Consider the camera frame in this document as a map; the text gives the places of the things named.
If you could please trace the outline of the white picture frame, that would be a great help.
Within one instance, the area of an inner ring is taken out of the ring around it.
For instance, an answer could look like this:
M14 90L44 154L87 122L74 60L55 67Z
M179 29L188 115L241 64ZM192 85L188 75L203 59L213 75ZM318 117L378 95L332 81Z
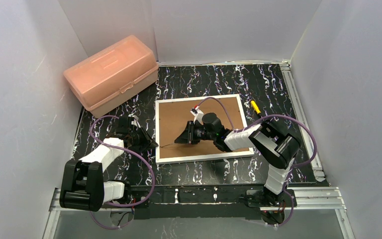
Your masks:
M194 116L190 110L200 105L204 113L215 113L226 128L246 127L245 112L239 94L207 97L191 97L170 100L157 100L155 105L155 138L159 146L173 143L184 131L188 121ZM237 157L251 157L252 148L241 148L234 152L222 152L209 140L196 145L174 144L156 148L156 163L186 163L193 161L222 160Z

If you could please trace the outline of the yellow handled screwdriver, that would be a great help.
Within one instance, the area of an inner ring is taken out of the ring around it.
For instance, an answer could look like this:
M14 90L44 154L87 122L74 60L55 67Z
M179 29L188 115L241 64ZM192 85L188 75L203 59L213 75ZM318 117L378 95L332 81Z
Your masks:
M256 102L255 101L251 101L250 103L251 103L251 106L252 106L254 112L257 114L258 117L261 118L262 117L262 113L261 113L258 105L256 104Z

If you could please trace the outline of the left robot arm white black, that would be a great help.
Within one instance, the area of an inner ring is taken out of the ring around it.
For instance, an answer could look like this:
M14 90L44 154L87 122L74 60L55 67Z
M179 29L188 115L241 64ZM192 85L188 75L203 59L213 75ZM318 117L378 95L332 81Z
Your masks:
M91 153L79 160L65 164L59 203L62 208L97 212L104 204L115 207L134 207L148 200L155 188L155 173L141 152L158 147L157 142L138 122L137 116L115 117L115 125L104 139L94 132L94 122L89 135L99 143ZM126 181L105 181L104 171L124 153L140 159L149 169L152 178L150 192L141 200L132 196Z

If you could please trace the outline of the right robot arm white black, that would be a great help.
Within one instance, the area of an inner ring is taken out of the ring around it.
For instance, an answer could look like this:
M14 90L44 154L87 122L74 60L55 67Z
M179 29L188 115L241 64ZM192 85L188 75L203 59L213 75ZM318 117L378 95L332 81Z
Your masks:
M223 152L255 148L269 164L268 178L263 188L264 198L278 200L284 193L301 142L298 137L279 127L273 120L275 117L262 117L246 128L227 129L215 113L207 113L201 121L188 121L174 142L198 144L202 140L211 140Z

